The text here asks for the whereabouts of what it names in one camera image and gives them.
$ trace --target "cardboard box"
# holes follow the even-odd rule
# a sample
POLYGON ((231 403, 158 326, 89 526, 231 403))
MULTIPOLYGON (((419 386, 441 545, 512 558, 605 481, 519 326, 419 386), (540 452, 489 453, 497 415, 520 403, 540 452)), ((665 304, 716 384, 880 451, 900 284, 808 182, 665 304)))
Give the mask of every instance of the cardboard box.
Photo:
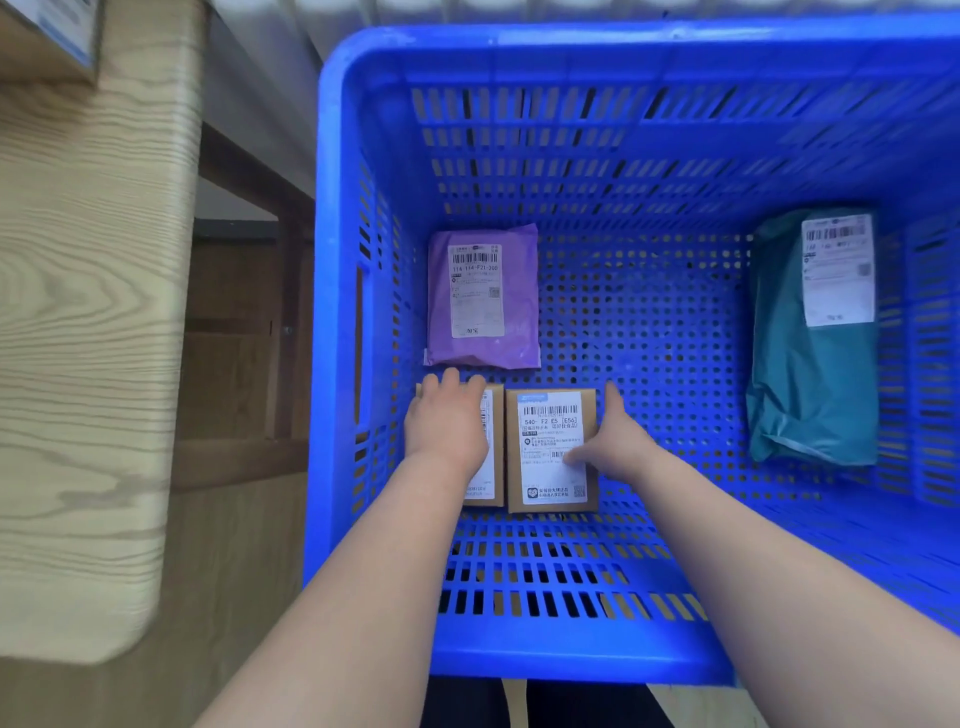
MULTIPOLYGON (((417 385, 420 396, 420 385, 417 385)), ((490 451, 480 470, 467 486, 464 505, 502 506, 503 486, 503 385, 488 384, 480 402, 480 415, 490 451)))
POLYGON ((101 0, 0 0, 0 82, 93 83, 101 0))
POLYGON ((510 513, 596 511, 597 471, 563 456, 597 431, 594 389, 507 392, 507 508, 510 513))

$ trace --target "blue plastic crate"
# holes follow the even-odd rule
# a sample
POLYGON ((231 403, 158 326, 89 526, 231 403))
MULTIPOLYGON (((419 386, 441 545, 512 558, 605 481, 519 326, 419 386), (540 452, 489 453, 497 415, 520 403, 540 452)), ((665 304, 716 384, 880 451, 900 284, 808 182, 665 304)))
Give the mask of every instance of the blue plastic crate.
MULTIPOLYGON (((960 15, 378 29, 321 79, 305 578, 382 489, 424 374, 425 244, 540 226, 536 371, 614 377, 666 448, 960 629, 960 15), (747 235, 796 206, 880 210, 880 462, 746 455, 747 235)), ((466 512, 433 670, 729 684, 642 504, 466 512)))

